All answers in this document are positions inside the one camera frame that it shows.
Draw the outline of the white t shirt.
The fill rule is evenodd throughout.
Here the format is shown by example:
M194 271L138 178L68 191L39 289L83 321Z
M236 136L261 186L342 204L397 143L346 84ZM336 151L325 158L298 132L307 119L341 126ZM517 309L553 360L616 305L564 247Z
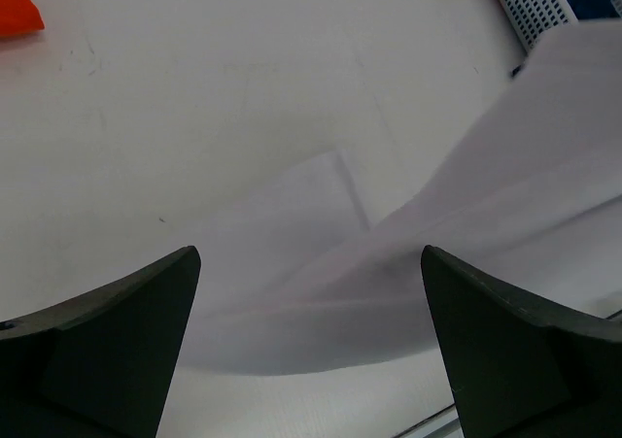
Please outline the white t shirt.
M621 24L557 26L405 205L304 266L328 222L220 222L198 245L182 362L239 375L380 363L435 342L420 259L440 247L598 310L621 291Z

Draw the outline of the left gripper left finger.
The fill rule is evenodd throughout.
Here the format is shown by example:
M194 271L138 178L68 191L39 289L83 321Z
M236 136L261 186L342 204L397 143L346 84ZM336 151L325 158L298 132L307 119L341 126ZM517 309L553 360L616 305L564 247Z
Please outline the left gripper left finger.
M2 321L2 436L156 436L200 266L197 249L184 247Z

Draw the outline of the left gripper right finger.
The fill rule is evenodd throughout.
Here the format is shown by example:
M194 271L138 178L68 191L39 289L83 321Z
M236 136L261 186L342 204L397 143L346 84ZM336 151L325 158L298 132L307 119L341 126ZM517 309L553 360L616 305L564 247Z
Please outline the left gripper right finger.
M621 321L496 279L427 246L421 271L466 437L618 437Z

